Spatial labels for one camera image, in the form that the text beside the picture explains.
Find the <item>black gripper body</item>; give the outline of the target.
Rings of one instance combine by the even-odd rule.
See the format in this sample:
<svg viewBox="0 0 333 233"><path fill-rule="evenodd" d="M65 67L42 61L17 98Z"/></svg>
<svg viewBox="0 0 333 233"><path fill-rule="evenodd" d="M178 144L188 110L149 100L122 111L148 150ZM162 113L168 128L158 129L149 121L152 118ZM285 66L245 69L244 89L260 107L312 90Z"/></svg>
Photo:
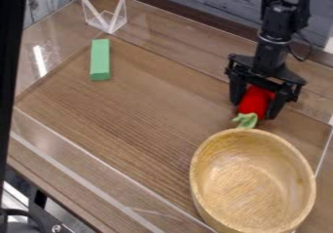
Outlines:
<svg viewBox="0 0 333 233"><path fill-rule="evenodd" d="M289 101L298 100L306 81L286 67L286 64L282 64L274 72L266 73L253 67L253 57L230 54L228 59L229 63L225 68L228 77L233 72L240 72L245 75L248 84L256 85L273 93L286 90Z"/></svg>

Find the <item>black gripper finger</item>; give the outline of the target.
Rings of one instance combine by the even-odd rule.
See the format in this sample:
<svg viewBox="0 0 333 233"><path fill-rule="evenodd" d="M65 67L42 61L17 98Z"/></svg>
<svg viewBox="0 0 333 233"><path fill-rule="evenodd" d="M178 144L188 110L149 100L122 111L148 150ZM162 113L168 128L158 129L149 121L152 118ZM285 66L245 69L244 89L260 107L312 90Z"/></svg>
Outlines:
<svg viewBox="0 0 333 233"><path fill-rule="evenodd" d="M230 93L230 101L234 105L237 105L242 99L248 88L246 77L240 72L233 72L229 76L229 93Z"/></svg>
<svg viewBox="0 0 333 233"><path fill-rule="evenodd" d="M289 101L289 92L286 90L280 90L274 94L274 98L272 99L268 105L266 116L265 116L268 120L273 120L277 117L288 101Z"/></svg>

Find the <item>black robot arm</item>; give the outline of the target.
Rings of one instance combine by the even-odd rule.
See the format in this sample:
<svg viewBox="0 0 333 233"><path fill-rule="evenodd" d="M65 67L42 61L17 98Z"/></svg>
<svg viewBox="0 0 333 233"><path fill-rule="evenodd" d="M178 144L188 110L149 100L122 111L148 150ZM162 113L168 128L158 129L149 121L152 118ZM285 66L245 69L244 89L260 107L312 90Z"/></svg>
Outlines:
<svg viewBox="0 0 333 233"><path fill-rule="evenodd" d="M288 102L298 101L306 80L293 72L286 64L288 55L305 61L310 56L300 57L290 47L296 34L302 35L308 27L310 0L261 0L261 28L257 31L254 55L228 55L225 74L229 77L229 99L236 106L250 90L261 88L273 95L264 109L262 119L273 120Z"/></svg>

